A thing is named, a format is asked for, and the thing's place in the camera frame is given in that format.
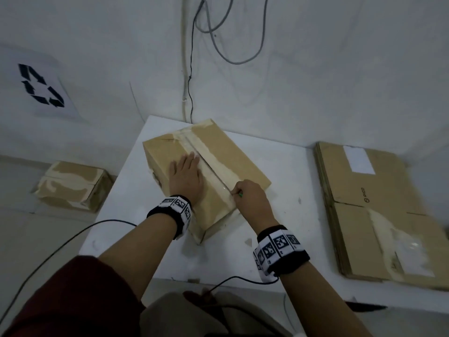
white wall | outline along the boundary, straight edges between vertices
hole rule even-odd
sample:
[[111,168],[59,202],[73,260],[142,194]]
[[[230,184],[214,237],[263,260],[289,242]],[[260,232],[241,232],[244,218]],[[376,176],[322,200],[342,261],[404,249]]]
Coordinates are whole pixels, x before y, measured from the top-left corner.
[[449,233],[449,146],[408,169],[427,209]]
[[[213,23],[228,0],[209,0]],[[264,0],[235,0],[217,40],[234,60],[261,37]],[[189,2],[190,22],[199,0]],[[265,46],[231,66],[195,32],[194,122],[308,146],[406,154],[449,124],[449,0],[269,0]],[[204,26],[204,14],[201,20]],[[142,120],[182,119],[181,0],[0,0],[0,42],[46,53],[82,122],[37,118],[0,76],[0,154],[118,173]]]

flattened cardboard box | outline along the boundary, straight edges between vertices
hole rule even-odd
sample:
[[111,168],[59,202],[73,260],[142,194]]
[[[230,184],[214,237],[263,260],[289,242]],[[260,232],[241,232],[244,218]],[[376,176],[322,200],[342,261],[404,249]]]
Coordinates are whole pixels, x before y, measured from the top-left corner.
[[193,208],[194,220],[189,226],[197,243],[214,234],[220,226],[216,223],[235,209],[229,190],[238,181],[252,180],[264,190],[271,184],[211,119],[145,141],[143,147],[149,168],[166,196],[172,195],[168,189],[170,162],[192,151],[201,156],[199,169],[205,180],[204,191]]
[[346,277],[449,289],[449,240],[395,154],[320,142],[315,157]]
[[58,161],[45,172],[34,194],[50,206],[96,212],[111,187],[104,169]]

recycling symbol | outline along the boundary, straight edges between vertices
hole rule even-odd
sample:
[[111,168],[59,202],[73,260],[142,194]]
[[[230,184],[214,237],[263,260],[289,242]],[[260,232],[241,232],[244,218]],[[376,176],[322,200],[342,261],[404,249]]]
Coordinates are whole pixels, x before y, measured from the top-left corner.
[[53,94],[55,99],[52,97],[49,97],[47,99],[46,97],[35,95],[35,88],[31,84],[30,76],[33,76],[38,83],[41,83],[45,86],[47,86],[47,83],[45,82],[45,79],[34,70],[34,68],[28,65],[19,64],[19,70],[20,75],[25,78],[25,80],[22,80],[22,83],[25,85],[26,92],[28,92],[28,94],[30,94],[34,99],[42,104],[51,104],[54,107],[64,107],[64,99],[51,86],[48,86],[47,89]]

wristband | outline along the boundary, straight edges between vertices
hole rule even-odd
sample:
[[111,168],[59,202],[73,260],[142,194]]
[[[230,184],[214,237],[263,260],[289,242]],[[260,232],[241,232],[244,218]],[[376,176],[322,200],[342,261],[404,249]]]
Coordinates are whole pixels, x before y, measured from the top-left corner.
[[174,239],[179,239],[187,231],[192,217],[191,203],[185,196],[172,195],[165,198],[157,207],[148,212],[146,217],[163,213],[170,215],[175,220],[177,230]]
[[263,281],[292,273],[310,260],[298,239],[282,225],[263,230],[257,241],[253,256]]

tiled floor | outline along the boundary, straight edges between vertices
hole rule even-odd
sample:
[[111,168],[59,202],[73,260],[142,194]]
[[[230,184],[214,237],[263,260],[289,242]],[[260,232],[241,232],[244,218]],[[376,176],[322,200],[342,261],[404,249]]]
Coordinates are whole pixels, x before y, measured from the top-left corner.
[[[47,166],[0,157],[0,315],[4,312],[22,281],[52,251],[82,228],[93,223],[95,214],[56,209],[39,203],[30,191]],[[30,295],[57,269],[75,256],[87,235],[71,241],[28,282],[4,323],[0,334]],[[154,279],[142,299],[148,305],[167,292],[193,290],[199,284]],[[284,295],[258,290],[226,288],[263,308],[293,332],[283,307]],[[288,298],[286,311],[297,332],[303,331]],[[449,315],[390,308],[359,314],[375,336],[446,336]]]

